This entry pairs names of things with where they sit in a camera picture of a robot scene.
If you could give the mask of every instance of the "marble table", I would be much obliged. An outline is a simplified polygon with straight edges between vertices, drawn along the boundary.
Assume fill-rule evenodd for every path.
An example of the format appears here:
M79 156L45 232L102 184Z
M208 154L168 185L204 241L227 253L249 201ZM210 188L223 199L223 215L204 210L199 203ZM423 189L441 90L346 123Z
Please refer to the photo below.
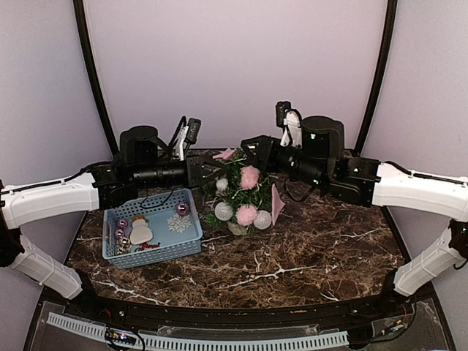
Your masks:
M379 293L404 259L379 208L348 205L313 193L295 203L275 179L286 206L274 227L236 236L212 230L200 190L202 252L125 270L102 258L103 212L88 214L67 265L86 272L101 296L166 306L270 308L362 298ZM308 186L294 183L297 197Z

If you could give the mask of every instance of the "pink fabric cone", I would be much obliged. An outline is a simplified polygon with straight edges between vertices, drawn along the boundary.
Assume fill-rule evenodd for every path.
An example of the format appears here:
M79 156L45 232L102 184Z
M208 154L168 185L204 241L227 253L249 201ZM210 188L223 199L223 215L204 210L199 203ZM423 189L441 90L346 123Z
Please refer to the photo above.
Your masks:
M275 183L271 186L271 221L273 222L273 226L278 219L279 213L282 211L285 203L279 197L278 189L276 188Z
M227 161L229 159L232 159L234 154L235 154L235 150L227 148L222 153L214 155L213 158L214 159L223 159L223 160Z

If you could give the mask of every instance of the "gray floor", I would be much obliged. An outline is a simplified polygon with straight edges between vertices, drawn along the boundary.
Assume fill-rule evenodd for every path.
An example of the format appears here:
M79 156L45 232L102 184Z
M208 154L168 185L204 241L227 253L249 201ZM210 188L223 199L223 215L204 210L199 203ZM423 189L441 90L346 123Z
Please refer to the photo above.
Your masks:
M48 312L60 313L63 308L46 303L37 323L31 351L106 351L106 344L48 325ZM392 319L378 320L374 329L381 331ZM330 351L348 351L348 347L335 347ZM363 351L430 351L448 350L442 325L432 299L418 302L418 313L411 328L400 338L381 344L370 344Z

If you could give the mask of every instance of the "pink pom-pom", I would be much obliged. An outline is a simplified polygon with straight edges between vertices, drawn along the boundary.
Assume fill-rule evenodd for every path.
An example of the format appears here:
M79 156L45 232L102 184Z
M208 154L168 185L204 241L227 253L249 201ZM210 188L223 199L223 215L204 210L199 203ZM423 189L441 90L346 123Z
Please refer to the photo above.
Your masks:
M242 205L237 210L236 217L240 225L251 225L257 217L257 208L253 205Z
M253 189L257 185L259 175L260 171L253 166L247 166L242 168L241 188L243 190Z

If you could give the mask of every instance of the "black pole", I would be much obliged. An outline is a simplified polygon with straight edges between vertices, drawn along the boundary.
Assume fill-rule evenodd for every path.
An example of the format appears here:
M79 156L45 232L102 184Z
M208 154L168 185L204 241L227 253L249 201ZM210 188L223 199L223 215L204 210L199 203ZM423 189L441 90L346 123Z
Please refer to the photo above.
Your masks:
M392 41L397 4L398 0L388 0L387 3L387 14L385 15L385 25L383 27L382 42L380 43L380 52L379 58L377 59L374 81L372 82L371 93L369 95L369 101L367 102L366 112L364 113L358 140L354 147L359 154L363 151L364 144L366 143L367 134L369 133L372 118L374 117L375 107L377 106L377 100L379 99L385 67L387 66L388 52L390 51L390 44Z
M102 97L101 85L97 77L96 65L94 64L93 52L91 50L91 42L89 41L88 26L86 25L86 15L83 5L83 0L73 0L75 7L76 25L80 36L81 49L85 59L86 70L88 71L89 84L93 91L94 101L96 102L97 112L101 120L102 128L104 129L107 143L109 144L112 155L118 153L116 136L110 124L109 115L105 107L104 98Z

